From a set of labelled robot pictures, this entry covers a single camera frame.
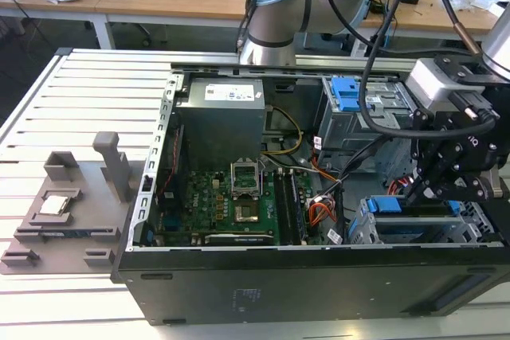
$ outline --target desk leg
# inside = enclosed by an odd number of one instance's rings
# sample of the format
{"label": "desk leg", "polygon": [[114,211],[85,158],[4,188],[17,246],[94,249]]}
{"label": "desk leg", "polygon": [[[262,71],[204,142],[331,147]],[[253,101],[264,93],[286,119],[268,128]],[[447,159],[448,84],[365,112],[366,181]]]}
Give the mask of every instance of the desk leg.
{"label": "desk leg", "polygon": [[15,35],[22,36],[25,34],[25,28],[23,28],[20,18],[7,18],[6,24]]}
{"label": "desk leg", "polygon": [[112,36],[112,29],[104,15],[97,15],[94,20],[94,29],[96,30],[97,40],[101,49],[115,49],[115,42]]}

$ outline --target power supply label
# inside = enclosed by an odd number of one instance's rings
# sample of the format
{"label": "power supply label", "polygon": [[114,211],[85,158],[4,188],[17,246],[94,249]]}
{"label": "power supply label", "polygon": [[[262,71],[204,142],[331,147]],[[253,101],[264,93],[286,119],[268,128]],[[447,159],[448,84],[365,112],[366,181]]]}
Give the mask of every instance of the power supply label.
{"label": "power supply label", "polygon": [[209,84],[206,86],[207,101],[255,101],[252,85]]}

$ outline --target ram slot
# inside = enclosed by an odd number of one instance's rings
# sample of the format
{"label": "ram slot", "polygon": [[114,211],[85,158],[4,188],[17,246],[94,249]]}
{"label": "ram slot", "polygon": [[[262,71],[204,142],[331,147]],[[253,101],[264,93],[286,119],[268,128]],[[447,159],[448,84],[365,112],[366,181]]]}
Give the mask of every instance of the ram slot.
{"label": "ram slot", "polygon": [[301,239],[296,219],[296,195],[292,191],[292,177],[274,171],[273,183],[280,245],[300,244]]}

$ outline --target gray 3d-printed holder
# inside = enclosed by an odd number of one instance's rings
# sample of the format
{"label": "gray 3d-printed holder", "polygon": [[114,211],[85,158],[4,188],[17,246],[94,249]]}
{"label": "gray 3d-printed holder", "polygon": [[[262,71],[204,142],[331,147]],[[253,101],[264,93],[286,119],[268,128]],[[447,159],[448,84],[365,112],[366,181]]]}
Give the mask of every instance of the gray 3d-printed holder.
{"label": "gray 3d-printed holder", "polygon": [[[93,147],[104,162],[51,153],[44,165],[48,177],[1,258],[2,274],[111,271],[144,166],[128,163],[117,151],[118,142],[115,132],[96,135]],[[63,209],[41,213],[50,196],[65,197]]]}

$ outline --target orange wire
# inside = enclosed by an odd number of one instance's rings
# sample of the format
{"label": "orange wire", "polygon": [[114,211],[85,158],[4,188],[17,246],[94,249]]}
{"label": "orange wire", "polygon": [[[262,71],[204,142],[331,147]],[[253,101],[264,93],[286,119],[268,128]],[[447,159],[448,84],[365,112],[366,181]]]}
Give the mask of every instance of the orange wire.
{"label": "orange wire", "polygon": [[314,158],[312,158],[312,167],[317,170],[319,172],[320,175],[322,175],[323,177],[329,179],[330,181],[333,181],[333,182],[336,182],[336,178],[331,176],[330,174],[326,173],[324,170],[320,169],[318,166],[317,166],[317,162]]}
{"label": "orange wire", "polygon": [[[317,217],[313,218],[313,214],[316,211],[317,206],[321,207],[323,210],[319,214],[317,214]],[[326,213],[328,213],[329,217],[334,222],[336,222],[336,217],[332,213],[332,211],[324,203],[316,202],[313,205],[311,205],[310,209],[308,210],[308,215],[309,215],[309,218],[310,218],[310,225],[315,226],[318,222],[322,221],[324,219],[324,215],[325,215],[324,211]]]}
{"label": "orange wire", "polygon": [[388,187],[388,192],[386,193],[387,195],[393,195],[391,193],[391,189],[393,188],[394,184],[395,184],[395,181],[391,181],[390,187]]}

